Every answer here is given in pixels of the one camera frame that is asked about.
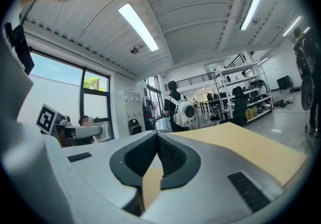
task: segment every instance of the cabinet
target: cabinet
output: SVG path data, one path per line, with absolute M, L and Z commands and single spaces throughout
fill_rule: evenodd
M 115 94 L 116 120 L 119 138 L 131 135 L 128 121 L 138 120 L 142 132 L 145 131 L 144 116 L 142 111 L 141 95 L 130 91 L 120 91 Z

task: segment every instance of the shelving unit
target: shelving unit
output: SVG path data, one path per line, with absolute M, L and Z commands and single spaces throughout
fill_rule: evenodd
M 237 73 L 237 72 L 242 72 L 242 71 L 247 71 L 251 69 L 252 72 L 254 73 L 253 76 L 250 76 L 250 77 L 247 77 L 247 78 L 242 78 L 242 79 L 237 79 L 235 81 L 231 81 L 231 82 L 226 82 L 225 81 L 225 76 L 227 75 L 230 75 L 230 74 L 233 74 L 233 73 Z M 237 67 L 232 67 L 232 68 L 228 68 L 228 69 L 221 69 L 220 67 L 218 68 L 218 71 L 214 76 L 214 80 L 215 80 L 215 83 L 216 83 L 216 86 L 217 88 L 222 88 L 224 89 L 224 91 L 226 92 L 226 96 L 225 98 L 219 98 L 219 100 L 221 101 L 221 106 L 223 108 L 223 100 L 226 100 L 227 99 L 227 102 L 228 102 L 228 105 L 229 105 L 229 111 L 230 111 L 230 116 L 231 118 L 233 117 L 233 111 L 232 111 L 232 107 L 235 105 L 234 103 L 231 102 L 231 99 L 235 98 L 234 95 L 230 95 L 229 91 L 228 91 L 228 87 L 231 86 L 231 85 L 235 85 L 235 84 L 238 84 L 238 83 L 242 83 L 244 81 L 248 81 L 248 80 L 252 80 L 252 79 L 257 79 L 258 77 L 260 76 L 264 76 L 265 77 L 265 80 L 267 80 L 266 78 L 266 75 L 265 75 L 265 72 L 264 72 L 264 69 L 263 69 L 263 66 L 262 64 L 260 63 L 260 61 L 258 62 L 253 62 L 253 63 L 250 63 L 250 64 L 242 64 L 241 66 L 237 66 Z M 221 77 L 222 78 L 222 83 L 223 85 L 219 84 L 218 85 L 218 82 L 216 80 L 216 78 L 218 77 Z M 261 92 L 261 88 L 254 88 L 254 89 L 251 89 L 251 90 L 248 90 L 246 92 L 244 92 L 244 94 L 248 94 L 248 93 L 251 93 L 251 92 L 254 92 L 254 91 L 258 91 L 259 92 L 259 95 L 262 94 Z M 250 119 L 248 122 L 254 120 L 254 119 L 257 119 L 258 117 L 266 114 L 267 112 L 269 111 L 273 111 L 273 100 L 272 100 L 272 93 L 271 93 L 271 90 L 268 88 L 267 86 L 267 94 L 268 94 L 268 97 L 265 97 L 263 99 L 260 99 L 256 102 L 249 102 L 248 103 L 248 106 L 252 106 L 252 105 L 256 105 L 256 104 L 259 104 L 265 100 L 269 100 L 271 102 L 271 109 L 269 110 L 265 110 L 263 113 L 261 114 L 258 114 L 258 116 Z

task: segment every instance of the sky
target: sky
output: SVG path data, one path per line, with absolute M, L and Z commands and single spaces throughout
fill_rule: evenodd
M 61 81 L 65 83 L 70 83 L 74 85 L 80 85 L 82 69 L 72 67 L 70 65 L 49 59 L 47 57 L 31 53 L 32 60 L 34 61 L 35 67 L 33 68 L 31 74 Z M 99 77 L 100 87 L 104 87 L 107 90 L 107 79 L 96 74 L 92 74 L 88 71 L 85 73 L 85 77 Z

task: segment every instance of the vent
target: vent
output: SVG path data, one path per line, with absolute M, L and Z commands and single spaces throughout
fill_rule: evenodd
M 80 161 L 80 160 L 86 159 L 91 156 L 92 155 L 90 153 L 83 153 L 83 154 L 76 154 L 76 155 L 68 156 L 67 158 L 70 162 L 76 162 L 76 161 Z
M 244 175 L 244 173 L 237 172 L 228 175 L 227 177 L 253 212 L 261 210 L 270 203 L 270 200 Z

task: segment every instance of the box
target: box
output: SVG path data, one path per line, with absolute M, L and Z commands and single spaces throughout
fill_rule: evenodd
M 253 108 L 250 108 L 250 109 L 246 109 L 246 112 L 245 112 L 245 115 L 246 115 L 246 119 L 249 121 L 250 119 L 254 118 L 257 116 L 257 107 L 253 107 Z

